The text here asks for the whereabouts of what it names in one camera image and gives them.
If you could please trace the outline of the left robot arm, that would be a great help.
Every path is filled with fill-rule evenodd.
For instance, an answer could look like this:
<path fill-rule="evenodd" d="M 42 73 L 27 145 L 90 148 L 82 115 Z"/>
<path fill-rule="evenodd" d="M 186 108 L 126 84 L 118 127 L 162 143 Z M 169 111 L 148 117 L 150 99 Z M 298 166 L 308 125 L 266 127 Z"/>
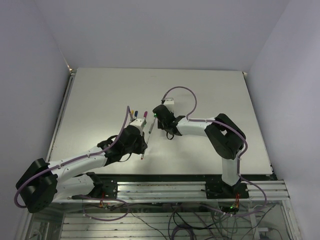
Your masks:
<path fill-rule="evenodd" d="M 17 198 L 14 203 L 29 213 L 37 213 L 57 199 L 77 195 L 96 199 L 102 193 L 103 183 L 92 170 L 120 162 L 125 155 L 143 154 L 146 149 L 144 128 L 131 123 L 119 135 L 78 156 L 51 162 L 36 159 L 15 185 L 15 195 L 22 198 L 24 205 Z"/>

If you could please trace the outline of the green pen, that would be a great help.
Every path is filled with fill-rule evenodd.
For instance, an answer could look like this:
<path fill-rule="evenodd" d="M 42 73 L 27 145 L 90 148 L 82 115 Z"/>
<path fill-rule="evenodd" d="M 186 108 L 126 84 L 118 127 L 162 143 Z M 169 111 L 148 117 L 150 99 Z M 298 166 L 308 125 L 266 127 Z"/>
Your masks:
<path fill-rule="evenodd" d="M 153 117 L 152 123 L 151 123 L 151 125 L 150 125 L 150 127 L 149 127 L 149 130 L 148 130 L 148 134 L 149 134 L 149 135 L 150 135 L 150 134 L 152 133 L 152 131 L 153 131 L 153 128 L 154 128 L 154 125 L 155 125 L 156 120 L 157 120 L 157 118 L 154 118 L 154 117 Z"/>

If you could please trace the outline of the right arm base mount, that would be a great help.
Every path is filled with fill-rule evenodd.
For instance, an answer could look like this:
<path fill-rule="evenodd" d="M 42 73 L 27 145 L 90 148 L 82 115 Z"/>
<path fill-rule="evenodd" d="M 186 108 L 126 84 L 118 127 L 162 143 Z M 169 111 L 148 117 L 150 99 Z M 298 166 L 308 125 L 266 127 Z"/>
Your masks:
<path fill-rule="evenodd" d="M 200 190 L 204 192 L 207 199 L 248 199 L 249 191 L 245 183 L 237 183 L 230 186 L 223 181 L 206 182 Z"/>

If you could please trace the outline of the purple pen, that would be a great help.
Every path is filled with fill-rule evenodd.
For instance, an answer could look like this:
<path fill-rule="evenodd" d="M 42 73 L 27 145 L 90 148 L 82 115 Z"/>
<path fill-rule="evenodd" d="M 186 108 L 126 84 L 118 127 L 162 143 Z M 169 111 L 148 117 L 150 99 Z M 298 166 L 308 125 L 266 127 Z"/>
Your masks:
<path fill-rule="evenodd" d="M 143 118 L 146 119 L 147 116 L 148 116 L 148 111 L 145 111 L 144 114 L 143 114 Z"/>

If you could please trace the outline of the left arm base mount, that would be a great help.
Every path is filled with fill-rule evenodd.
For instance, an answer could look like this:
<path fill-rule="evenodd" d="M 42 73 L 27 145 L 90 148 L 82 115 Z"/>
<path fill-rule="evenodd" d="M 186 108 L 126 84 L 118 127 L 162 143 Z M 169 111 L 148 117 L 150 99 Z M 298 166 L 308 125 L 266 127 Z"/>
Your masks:
<path fill-rule="evenodd" d="M 118 194 L 118 184 L 111 178 L 103 179 L 94 172 L 77 175 L 71 180 L 76 180 L 71 187 L 71 199 L 73 200 L 99 200 L 116 199 Z"/>

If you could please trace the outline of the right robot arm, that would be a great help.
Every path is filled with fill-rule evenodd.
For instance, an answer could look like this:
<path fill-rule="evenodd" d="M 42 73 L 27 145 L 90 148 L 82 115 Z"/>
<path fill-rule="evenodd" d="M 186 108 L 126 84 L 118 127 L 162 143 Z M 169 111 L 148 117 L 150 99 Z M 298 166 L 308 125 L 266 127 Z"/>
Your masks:
<path fill-rule="evenodd" d="M 240 160 L 248 150 L 248 143 L 246 135 L 226 114 L 220 113 L 215 118 L 208 119 L 191 119 L 182 115 L 175 117 L 164 104 L 155 107 L 153 113 L 161 129 L 172 136 L 208 138 L 222 158 L 221 194 L 231 198 L 238 192 L 237 184 L 241 180 Z"/>

